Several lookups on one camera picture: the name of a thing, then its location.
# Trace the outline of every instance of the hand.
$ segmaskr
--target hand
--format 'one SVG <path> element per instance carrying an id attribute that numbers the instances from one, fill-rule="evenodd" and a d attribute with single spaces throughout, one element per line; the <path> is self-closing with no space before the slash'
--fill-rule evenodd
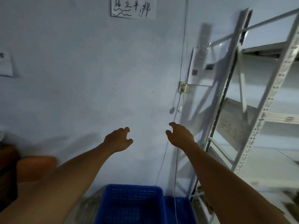
<path id="1" fill-rule="evenodd" d="M 105 137 L 103 144 L 108 146 L 113 153 L 123 151 L 133 143 L 132 139 L 127 140 L 127 134 L 129 132 L 130 128 L 128 127 L 124 129 L 119 128 L 111 134 L 108 134 Z"/>
<path id="2" fill-rule="evenodd" d="M 171 122 L 169 125 L 172 126 L 173 133 L 169 130 L 167 130 L 165 133 L 170 143 L 175 147 L 182 149 L 184 146 L 186 146 L 186 143 L 194 142 L 193 135 L 184 126 L 176 124 L 175 122 Z"/>

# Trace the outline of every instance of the forearm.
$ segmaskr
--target forearm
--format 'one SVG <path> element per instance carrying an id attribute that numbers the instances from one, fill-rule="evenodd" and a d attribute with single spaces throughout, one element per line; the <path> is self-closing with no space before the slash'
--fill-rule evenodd
<path id="1" fill-rule="evenodd" d="M 197 143 L 182 148 L 221 223 L 288 223 L 273 205 Z"/>
<path id="2" fill-rule="evenodd" d="M 17 199 L 4 210 L 4 214 L 0 215 L 1 219 L 7 218 L 6 223 L 17 223 L 16 220 L 11 220 L 14 215 L 12 213 L 17 210 L 21 214 L 16 218 L 21 219 L 22 223 L 63 222 L 111 154 L 109 148 L 101 144 L 69 160 L 42 179 L 28 196 Z"/>

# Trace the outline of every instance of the electrical socket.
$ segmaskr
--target electrical socket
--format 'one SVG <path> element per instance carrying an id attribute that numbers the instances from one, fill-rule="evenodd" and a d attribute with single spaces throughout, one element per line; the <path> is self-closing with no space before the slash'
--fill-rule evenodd
<path id="1" fill-rule="evenodd" d="M 179 86 L 178 86 L 178 92 L 179 93 L 183 93 L 185 89 L 185 93 L 189 92 L 189 85 L 187 84 L 187 82 L 180 82 Z"/>

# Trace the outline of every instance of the blue plastic bin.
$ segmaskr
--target blue plastic bin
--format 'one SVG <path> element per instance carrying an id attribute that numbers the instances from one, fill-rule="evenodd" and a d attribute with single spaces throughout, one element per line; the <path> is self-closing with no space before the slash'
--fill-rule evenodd
<path id="1" fill-rule="evenodd" d="M 94 224 L 167 224 L 159 187 L 107 185 Z"/>
<path id="2" fill-rule="evenodd" d="M 176 224 L 176 216 L 178 224 L 196 224 L 190 200 L 188 198 L 176 198 L 176 213 L 173 197 L 164 197 L 167 222 Z"/>

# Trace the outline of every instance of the person's left hand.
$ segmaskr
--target person's left hand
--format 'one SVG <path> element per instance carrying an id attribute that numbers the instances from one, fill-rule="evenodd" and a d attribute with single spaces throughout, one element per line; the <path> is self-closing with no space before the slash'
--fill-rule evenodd
<path id="1" fill-rule="evenodd" d="M 111 149 L 113 153 L 120 152 L 129 147 L 132 143 L 132 139 L 127 140 L 127 134 L 130 132 L 130 128 L 119 128 L 108 134 L 104 139 L 104 144 Z"/>

